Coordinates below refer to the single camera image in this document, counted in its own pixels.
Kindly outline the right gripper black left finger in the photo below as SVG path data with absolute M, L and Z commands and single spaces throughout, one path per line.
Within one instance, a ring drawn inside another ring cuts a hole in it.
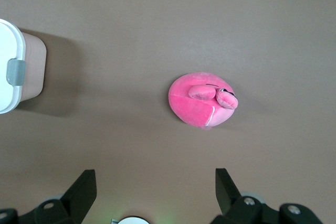
M 21 216 L 14 208 L 1 209 L 1 223 L 82 223 L 96 197 L 96 173 L 87 169 L 59 199 L 46 200 Z

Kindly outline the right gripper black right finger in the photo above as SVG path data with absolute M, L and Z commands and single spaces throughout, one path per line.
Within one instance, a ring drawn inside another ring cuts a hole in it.
M 212 223 L 322 223 L 303 205 L 286 203 L 274 210 L 253 194 L 242 195 L 225 168 L 215 170 L 215 186 L 222 214 Z

